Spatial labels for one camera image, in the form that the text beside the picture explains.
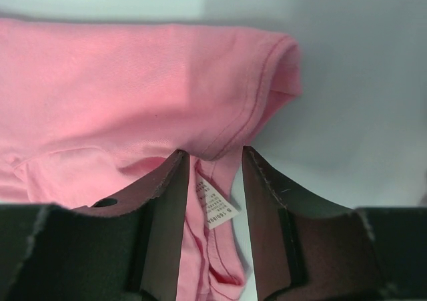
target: clothing tag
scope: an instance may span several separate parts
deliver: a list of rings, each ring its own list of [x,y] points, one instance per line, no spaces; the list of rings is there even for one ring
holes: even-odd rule
[[[210,230],[239,214],[239,212],[198,173],[195,191],[199,198],[201,208],[205,211],[207,227]]]

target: table surface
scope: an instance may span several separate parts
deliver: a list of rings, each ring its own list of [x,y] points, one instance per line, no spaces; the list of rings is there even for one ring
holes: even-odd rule
[[[247,25],[304,52],[304,95],[253,142],[276,168],[349,207],[413,206],[427,192],[427,0],[0,0],[3,15]],[[256,300],[242,173],[234,218]]]

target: black hole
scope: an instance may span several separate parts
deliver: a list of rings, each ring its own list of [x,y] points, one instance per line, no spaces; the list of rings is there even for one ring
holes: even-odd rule
[[[114,204],[117,204],[116,199],[107,198],[107,199],[99,200],[98,202],[96,202],[93,205],[93,207],[94,208],[104,208],[106,206],[113,206]]]

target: folded cloth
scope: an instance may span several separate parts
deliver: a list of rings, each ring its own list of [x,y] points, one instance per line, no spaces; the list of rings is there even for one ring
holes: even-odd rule
[[[299,58],[243,27],[0,19],[0,198],[91,206],[184,149],[177,300],[238,300],[232,226],[207,229],[195,171],[229,197],[242,146],[300,94]]]

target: garment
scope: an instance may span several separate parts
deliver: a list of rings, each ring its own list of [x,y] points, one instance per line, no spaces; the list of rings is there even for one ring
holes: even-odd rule
[[[242,27],[0,19],[0,196],[91,206],[184,149],[177,299],[237,300],[231,222],[205,227],[195,171],[228,198],[242,145],[300,94],[299,58],[290,36]]]

